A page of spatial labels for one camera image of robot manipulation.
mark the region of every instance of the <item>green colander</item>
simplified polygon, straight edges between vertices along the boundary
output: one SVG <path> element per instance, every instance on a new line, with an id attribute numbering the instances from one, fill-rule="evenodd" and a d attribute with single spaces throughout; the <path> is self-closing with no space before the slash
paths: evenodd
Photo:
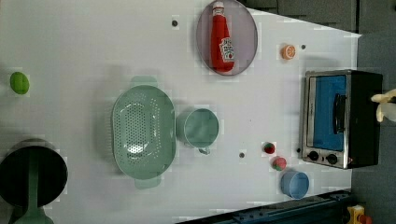
<path id="1" fill-rule="evenodd" d="M 175 109 L 153 77 L 134 77 L 113 109 L 113 150 L 120 169 L 141 189 L 161 182 L 176 153 Z"/>

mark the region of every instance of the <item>ketchup label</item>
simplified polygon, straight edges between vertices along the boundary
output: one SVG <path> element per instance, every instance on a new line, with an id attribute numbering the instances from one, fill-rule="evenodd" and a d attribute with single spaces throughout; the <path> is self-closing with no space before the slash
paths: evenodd
<path id="1" fill-rule="evenodd" d="M 224 7 L 213 8 L 213 16 L 224 16 Z"/>
<path id="2" fill-rule="evenodd" d="M 221 57 L 225 63 L 233 62 L 233 45 L 231 43 L 231 38 L 226 37 L 221 39 L 221 43 L 219 44 Z"/>

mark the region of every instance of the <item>toaster oven handle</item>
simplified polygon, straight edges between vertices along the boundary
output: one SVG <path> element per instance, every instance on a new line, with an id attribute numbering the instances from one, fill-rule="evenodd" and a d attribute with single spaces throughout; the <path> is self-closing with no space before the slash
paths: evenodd
<path id="1" fill-rule="evenodd" d="M 332 130 L 334 134 L 343 133 L 345 130 L 346 97 L 335 94 L 332 106 Z"/>

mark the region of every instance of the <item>ketchup bottle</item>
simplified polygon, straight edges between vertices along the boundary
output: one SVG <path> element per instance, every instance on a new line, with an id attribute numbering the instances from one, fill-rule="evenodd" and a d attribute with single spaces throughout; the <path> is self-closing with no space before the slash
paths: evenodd
<path id="1" fill-rule="evenodd" d="M 212 66 L 218 72 L 229 72 L 233 69 L 234 53 L 228 32 L 227 19 L 224 16 L 224 4 L 213 5 L 213 26 L 210 42 Z"/>

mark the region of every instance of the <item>green lime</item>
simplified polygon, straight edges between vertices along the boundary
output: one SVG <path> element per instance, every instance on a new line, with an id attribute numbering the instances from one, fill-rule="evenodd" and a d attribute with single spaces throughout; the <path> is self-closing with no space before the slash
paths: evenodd
<path id="1" fill-rule="evenodd" d="M 9 84 L 11 85 L 11 89 L 17 94 L 24 95 L 29 91 L 29 80 L 24 73 L 13 73 L 11 75 L 11 79 L 9 80 Z"/>

